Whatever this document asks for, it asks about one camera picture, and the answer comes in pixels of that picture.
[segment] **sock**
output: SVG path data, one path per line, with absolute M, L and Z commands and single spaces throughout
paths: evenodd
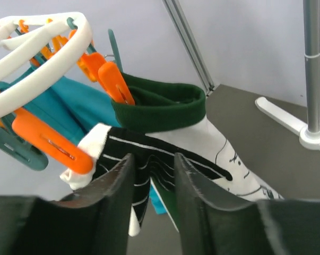
M 131 236 L 136 235 L 142 225 L 149 198 L 150 176 L 154 177 L 166 191 L 171 193 L 174 191 L 175 153 L 185 155 L 199 172 L 212 180 L 232 180 L 228 171 L 193 152 L 121 127 L 97 124 L 82 139 L 78 147 L 92 157 L 95 167 L 86 175 L 67 169 L 60 176 L 73 190 L 86 186 L 92 179 L 108 172 L 127 153 L 134 155 L 137 171 L 129 225 Z
M 231 174 L 231 180 L 213 181 L 239 197 L 250 201 L 281 198 L 245 166 L 230 142 L 207 119 L 205 94 L 199 87 L 128 74 L 123 77 L 136 105 L 112 101 L 122 127 L 166 141 L 217 164 Z

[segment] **dark green fabric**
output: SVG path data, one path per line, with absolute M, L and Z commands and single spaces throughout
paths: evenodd
M 204 91 L 195 85 L 122 75 L 136 104 L 111 102 L 124 128 L 141 133 L 170 131 L 194 125 L 206 114 Z
M 176 205 L 175 193 L 165 190 L 155 178 L 153 178 L 152 180 L 157 192 L 160 194 L 160 197 L 167 208 L 167 213 L 172 218 L 172 221 L 174 225 L 176 225 L 176 228 L 179 229 L 179 212 Z

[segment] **teal cloth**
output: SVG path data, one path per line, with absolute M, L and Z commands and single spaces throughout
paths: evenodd
M 32 72 L 33 68 L 29 68 L 12 83 L 0 82 L 0 91 L 10 88 Z M 47 89 L 34 100 L 24 105 L 24 108 L 75 145 L 85 136 L 84 128 L 76 121 L 52 88 Z
M 36 68 L 30 67 L 12 83 L 0 82 L 0 91 L 13 86 Z M 119 126 L 110 97 L 66 77 L 60 78 L 24 108 L 77 145 L 97 124 Z

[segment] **metal rod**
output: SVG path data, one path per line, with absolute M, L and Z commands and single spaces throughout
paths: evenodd
M 205 87 L 206 92 L 214 89 L 214 82 L 203 61 L 202 55 L 198 49 L 193 33 L 186 20 L 184 12 L 177 0 L 163 0 L 163 3 L 171 17 L 174 26 L 183 42 L 186 51 L 194 65 L 197 74 Z
M 304 0 L 308 132 L 320 132 L 320 0 Z

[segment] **white wall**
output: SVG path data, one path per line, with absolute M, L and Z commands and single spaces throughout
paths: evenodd
M 86 15 L 95 47 L 103 55 L 111 54 L 107 30 L 113 29 L 126 73 L 154 80 L 194 83 L 202 88 L 162 0 L 0 1 L 0 18 L 71 11 Z M 13 76 L 20 75 L 27 66 Z M 96 83 L 90 83 L 77 66 L 67 76 L 100 89 Z M 0 152 L 0 194 L 37 194 L 58 199 L 70 192 L 58 177 L 64 169 L 50 160 L 46 170 L 33 172 Z
M 179 0 L 213 80 L 306 105 L 301 0 Z

